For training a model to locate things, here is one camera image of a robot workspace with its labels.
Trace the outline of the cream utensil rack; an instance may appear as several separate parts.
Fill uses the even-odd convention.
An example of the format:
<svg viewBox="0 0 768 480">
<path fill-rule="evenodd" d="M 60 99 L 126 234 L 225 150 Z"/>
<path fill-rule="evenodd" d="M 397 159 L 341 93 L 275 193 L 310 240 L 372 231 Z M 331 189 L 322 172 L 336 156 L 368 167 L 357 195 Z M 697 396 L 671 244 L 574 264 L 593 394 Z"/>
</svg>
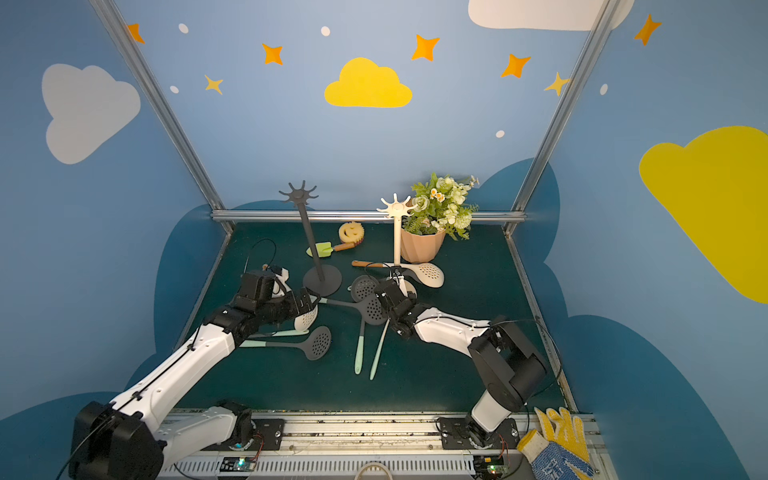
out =
<svg viewBox="0 0 768 480">
<path fill-rule="evenodd" d="M 391 202 L 382 198 L 381 202 L 384 204 L 384 207 L 377 208 L 378 212 L 385 214 L 388 218 L 392 219 L 394 222 L 393 266 L 392 266 L 393 273 L 391 274 L 391 276 L 398 281 L 399 288 L 401 289 L 402 293 L 406 295 L 416 293 L 415 287 L 406 279 L 406 275 L 403 272 L 403 268 L 401 265 L 402 223 L 403 223 L 403 218 L 409 216 L 410 211 L 413 209 L 413 206 L 410 206 L 408 204 L 410 200 L 411 200 L 411 197 L 408 196 L 404 201 L 400 201 L 398 199 L 397 194 L 394 193 L 393 199 Z"/>
</svg>

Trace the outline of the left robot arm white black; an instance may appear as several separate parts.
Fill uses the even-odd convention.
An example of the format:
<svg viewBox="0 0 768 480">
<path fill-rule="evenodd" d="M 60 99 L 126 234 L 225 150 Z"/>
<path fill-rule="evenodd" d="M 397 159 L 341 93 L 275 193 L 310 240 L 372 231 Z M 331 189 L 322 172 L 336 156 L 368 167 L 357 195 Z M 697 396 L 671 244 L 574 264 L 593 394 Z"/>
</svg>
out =
<svg viewBox="0 0 768 480">
<path fill-rule="evenodd" d="M 229 440 L 246 413 L 211 407 L 175 427 L 164 419 L 216 364 L 265 324 L 310 314 L 319 296 L 292 290 L 286 271 L 245 273 L 232 300 L 146 377 L 110 402 L 95 401 L 76 416 L 72 448 L 60 472 L 71 479 L 155 479 L 162 469 Z"/>
</svg>

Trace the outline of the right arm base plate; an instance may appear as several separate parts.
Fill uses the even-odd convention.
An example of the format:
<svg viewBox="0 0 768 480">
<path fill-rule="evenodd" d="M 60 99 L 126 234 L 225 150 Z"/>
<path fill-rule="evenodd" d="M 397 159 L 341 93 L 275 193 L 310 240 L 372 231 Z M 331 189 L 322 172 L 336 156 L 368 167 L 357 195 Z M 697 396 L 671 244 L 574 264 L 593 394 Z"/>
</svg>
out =
<svg viewBox="0 0 768 480">
<path fill-rule="evenodd" d="M 439 417 L 435 422 L 444 450 L 504 450 L 516 447 L 521 439 L 513 418 L 505 419 L 487 432 L 467 418 Z"/>
</svg>

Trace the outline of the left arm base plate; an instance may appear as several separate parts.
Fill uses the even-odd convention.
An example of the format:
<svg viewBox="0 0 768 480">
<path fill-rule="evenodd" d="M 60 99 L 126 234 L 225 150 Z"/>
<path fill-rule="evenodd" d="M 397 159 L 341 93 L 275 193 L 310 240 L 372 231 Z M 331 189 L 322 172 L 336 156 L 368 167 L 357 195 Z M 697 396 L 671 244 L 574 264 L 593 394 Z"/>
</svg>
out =
<svg viewBox="0 0 768 480">
<path fill-rule="evenodd" d="M 254 418 L 251 420 L 250 435 L 233 435 L 222 443 L 205 447 L 204 451 L 246 452 L 248 455 L 255 455 L 258 451 L 278 451 L 281 448 L 284 429 L 284 419 Z"/>
</svg>

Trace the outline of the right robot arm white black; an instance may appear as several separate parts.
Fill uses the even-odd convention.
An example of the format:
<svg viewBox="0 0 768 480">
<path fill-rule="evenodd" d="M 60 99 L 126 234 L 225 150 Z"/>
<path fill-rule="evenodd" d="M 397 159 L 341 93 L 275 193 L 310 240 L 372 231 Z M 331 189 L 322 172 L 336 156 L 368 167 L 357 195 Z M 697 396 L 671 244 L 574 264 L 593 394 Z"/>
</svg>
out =
<svg viewBox="0 0 768 480">
<path fill-rule="evenodd" d="M 374 294 L 393 329 L 404 338 L 442 345 L 468 356 L 485 391 L 458 428 L 448 435 L 460 446 L 488 448 L 509 415 L 525 406 L 549 373 L 544 356 L 512 320 L 473 320 L 445 313 L 404 294 L 385 280 Z"/>
</svg>

